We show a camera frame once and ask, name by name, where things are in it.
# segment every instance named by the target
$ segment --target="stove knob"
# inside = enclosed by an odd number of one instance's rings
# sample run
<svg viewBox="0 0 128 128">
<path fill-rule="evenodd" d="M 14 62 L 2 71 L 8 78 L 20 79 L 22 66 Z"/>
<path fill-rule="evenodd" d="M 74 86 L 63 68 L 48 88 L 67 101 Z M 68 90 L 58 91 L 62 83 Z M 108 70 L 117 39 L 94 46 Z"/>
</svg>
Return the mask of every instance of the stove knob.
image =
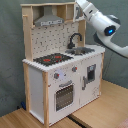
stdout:
<svg viewBox="0 0 128 128">
<path fill-rule="evenodd" d="M 76 72 L 76 70 L 77 70 L 77 67 L 73 67 L 73 68 L 72 68 L 72 71 L 73 71 L 73 72 Z"/>
<path fill-rule="evenodd" d="M 58 78 L 59 78 L 59 74 L 58 74 L 58 73 L 55 73 L 55 74 L 54 74 L 54 78 L 55 78 L 55 79 L 58 79 Z"/>
</svg>

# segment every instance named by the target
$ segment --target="wall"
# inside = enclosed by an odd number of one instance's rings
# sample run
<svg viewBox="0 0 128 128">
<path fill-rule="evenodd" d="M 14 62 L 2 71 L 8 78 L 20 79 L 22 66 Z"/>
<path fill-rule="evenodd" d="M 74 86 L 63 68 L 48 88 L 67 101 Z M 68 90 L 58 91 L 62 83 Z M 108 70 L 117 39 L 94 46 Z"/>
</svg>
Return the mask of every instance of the wall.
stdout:
<svg viewBox="0 0 128 128">
<path fill-rule="evenodd" d="M 20 4 L 74 0 L 1 0 L 0 1 L 0 116 L 16 110 L 25 101 L 22 60 L 25 58 Z M 128 45 L 128 1 L 90 0 L 104 14 L 121 19 L 122 26 L 113 38 L 120 46 Z M 95 30 L 87 25 L 86 43 L 96 44 Z M 106 49 L 103 78 L 128 88 L 128 60 Z"/>
</svg>

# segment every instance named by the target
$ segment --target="kitchen side panel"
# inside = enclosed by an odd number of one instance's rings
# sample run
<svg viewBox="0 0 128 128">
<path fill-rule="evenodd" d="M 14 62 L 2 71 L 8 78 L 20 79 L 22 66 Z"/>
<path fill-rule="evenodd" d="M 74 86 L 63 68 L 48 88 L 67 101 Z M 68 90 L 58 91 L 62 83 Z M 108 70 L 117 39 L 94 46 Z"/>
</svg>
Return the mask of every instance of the kitchen side panel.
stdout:
<svg viewBox="0 0 128 128">
<path fill-rule="evenodd" d="M 102 54 L 82 61 L 80 107 L 99 97 Z"/>
<path fill-rule="evenodd" d="M 30 113 L 44 123 L 42 71 L 29 66 Z"/>
</svg>

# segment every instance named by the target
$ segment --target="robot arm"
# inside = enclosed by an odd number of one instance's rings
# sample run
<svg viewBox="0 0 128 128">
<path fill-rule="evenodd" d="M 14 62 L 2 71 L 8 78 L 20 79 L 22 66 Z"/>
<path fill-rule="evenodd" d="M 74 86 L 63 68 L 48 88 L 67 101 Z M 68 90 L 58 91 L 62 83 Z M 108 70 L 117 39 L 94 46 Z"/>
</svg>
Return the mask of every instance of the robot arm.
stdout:
<svg viewBox="0 0 128 128">
<path fill-rule="evenodd" d="M 77 0 L 76 2 L 82 9 L 85 20 L 96 30 L 94 41 L 128 58 L 128 46 L 122 48 L 111 42 L 121 25 L 120 20 L 113 15 L 103 15 L 92 3 L 86 0 Z"/>
</svg>

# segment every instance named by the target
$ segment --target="table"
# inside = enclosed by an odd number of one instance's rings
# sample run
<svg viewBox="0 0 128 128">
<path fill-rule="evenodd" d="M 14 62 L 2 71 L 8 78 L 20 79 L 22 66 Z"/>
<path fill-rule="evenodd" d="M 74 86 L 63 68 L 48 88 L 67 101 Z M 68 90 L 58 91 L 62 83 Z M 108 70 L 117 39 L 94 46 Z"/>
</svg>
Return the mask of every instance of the table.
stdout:
<svg viewBox="0 0 128 128">
<path fill-rule="evenodd" d="M 128 89 L 102 80 L 102 95 L 70 116 L 87 128 L 115 128 L 128 118 Z"/>
<path fill-rule="evenodd" d="M 44 128 L 31 114 L 19 109 L 0 118 L 0 128 Z M 64 118 L 50 128 L 81 128 L 69 118 Z"/>
</svg>

